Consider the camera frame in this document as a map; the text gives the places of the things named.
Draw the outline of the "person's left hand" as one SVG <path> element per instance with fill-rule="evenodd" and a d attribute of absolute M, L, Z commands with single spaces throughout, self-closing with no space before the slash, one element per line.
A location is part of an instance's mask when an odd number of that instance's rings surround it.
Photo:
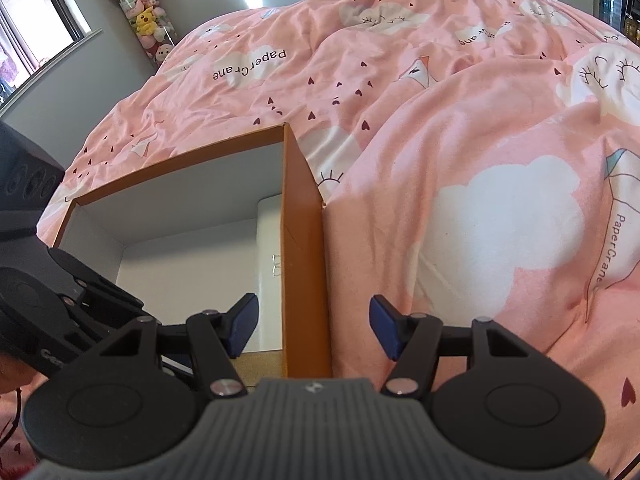
<path fill-rule="evenodd" d="M 6 394 L 22 388 L 32 382 L 37 372 L 27 363 L 0 353 L 0 394 Z"/>

